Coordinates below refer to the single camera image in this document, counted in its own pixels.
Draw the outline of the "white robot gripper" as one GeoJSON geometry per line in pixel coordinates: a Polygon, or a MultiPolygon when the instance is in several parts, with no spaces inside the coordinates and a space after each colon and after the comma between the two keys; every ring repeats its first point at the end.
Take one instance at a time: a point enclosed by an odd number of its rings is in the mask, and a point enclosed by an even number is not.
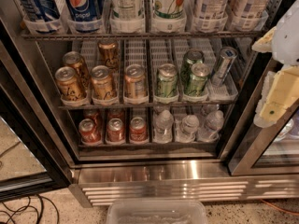
{"type": "Polygon", "coordinates": [[[299,99],[299,0],[251,48],[261,53],[272,51],[276,61],[287,64],[276,73],[268,72],[264,79],[253,123],[268,128],[299,99]]]}

